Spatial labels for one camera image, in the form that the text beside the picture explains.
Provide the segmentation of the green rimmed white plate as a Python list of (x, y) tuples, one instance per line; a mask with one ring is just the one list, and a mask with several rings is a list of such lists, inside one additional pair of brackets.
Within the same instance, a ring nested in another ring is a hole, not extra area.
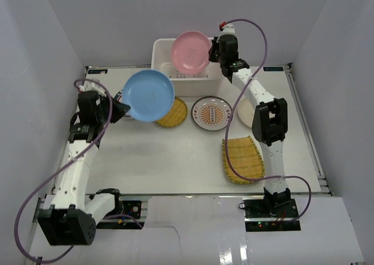
[[(122, 101), (122, 91), (123, 90), (120, 90), (114, 97), (114, 99), (117, 101), (117, 102), (121, 102)], [(123, 115), (123, 119), (131, 119), (132, 117), (129, 115), (129, 114), (125, 114)]]

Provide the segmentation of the pink plastic plate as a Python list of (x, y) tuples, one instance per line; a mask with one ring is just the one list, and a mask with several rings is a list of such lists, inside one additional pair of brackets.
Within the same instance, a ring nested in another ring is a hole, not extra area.
[(197, 31), (184, 32), (172, 44), (172, 63), (182, 74), (198, 74), (209, 64), (210, 47), (211, 42), (205, 34)]

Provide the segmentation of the blue plastic plate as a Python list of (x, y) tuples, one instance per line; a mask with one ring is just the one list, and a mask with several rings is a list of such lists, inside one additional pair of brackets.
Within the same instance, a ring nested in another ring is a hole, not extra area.
[(128, 114), (141, 122), (154, 122), (164, 117), (175, 99), (172, 81), (156, 70), (133, 74), (122, 90), (122, 103), (130, 107)]

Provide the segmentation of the orange sunburst patterned plate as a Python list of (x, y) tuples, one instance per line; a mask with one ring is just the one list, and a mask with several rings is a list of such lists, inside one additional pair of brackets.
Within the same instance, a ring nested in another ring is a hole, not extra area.
[(200, 98), (191, 108), (194, 124), (200, 129), (211, 132), (225, 129), (231, 114), (231, 105), (223, 98), (215, 96)]

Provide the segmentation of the rectangular bamboo woven tray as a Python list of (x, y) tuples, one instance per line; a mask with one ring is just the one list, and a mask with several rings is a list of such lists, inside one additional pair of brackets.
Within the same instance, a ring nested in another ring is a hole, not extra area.
[[(254, 181), (247, 181), (235, 175), (230, 168), (225, 150), (225, 141), (222, 140), (223, 170), (233, 184), (252, 184)], [(237, 173), (247, 178), (263, 178), (265, 176), (265, 165), (261, 154), (250, 136), (229, 139), (228, 155), (231, 165)]]

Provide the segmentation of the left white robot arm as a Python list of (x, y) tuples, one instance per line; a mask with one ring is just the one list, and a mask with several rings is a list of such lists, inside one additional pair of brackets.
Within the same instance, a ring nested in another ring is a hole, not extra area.
[(39, 211), (37, 221), (50, 245), (91, 245), (97, 224), (106, 216), (116, 218), (123, 212), (120, 191), (99, 190), (85, 202), (92, 163), (100, 146), (100, 134), (106, 122), (119, 121), (128, 105), (100, 95), (96, 91), (78, 95), (78, 112), (71, 118), (67, 161), (57, 192), (47, 209)]

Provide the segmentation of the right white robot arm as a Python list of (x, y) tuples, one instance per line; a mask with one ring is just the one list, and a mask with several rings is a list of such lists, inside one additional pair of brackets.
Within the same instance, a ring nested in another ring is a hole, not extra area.
[(264, 211), (273, 218), (285, 210), (291, 200), (285, 179), (283, 141), (288, 131), (288, 104), (276, 98), (255, 79), (250, 66), (239, 58), (235, 35), (214, 37), (209, 61), (220, 64), (221, 71), (254, 109), (252, 134), (261, 147), (265, 167)]

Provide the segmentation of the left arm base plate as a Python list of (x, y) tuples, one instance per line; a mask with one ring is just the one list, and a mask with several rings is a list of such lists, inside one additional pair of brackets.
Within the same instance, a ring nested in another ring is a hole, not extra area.
[(98, 223), (97, 229), (111, 230), (140, 230), (145, 224), (147, 216), (147, 201), (125, 200), (122, 203), (122, 214), (115, 218), (104, 220)]

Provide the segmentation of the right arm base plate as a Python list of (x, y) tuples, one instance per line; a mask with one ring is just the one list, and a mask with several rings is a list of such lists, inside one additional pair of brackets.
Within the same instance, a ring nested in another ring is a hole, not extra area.
[(299, 220), (293, 220), (299, 213), (296, 201), (270, 211), (263, 199), (247, 199), (238, 204), (244, 211), (246, 232), (290, 232), (301, 231)]

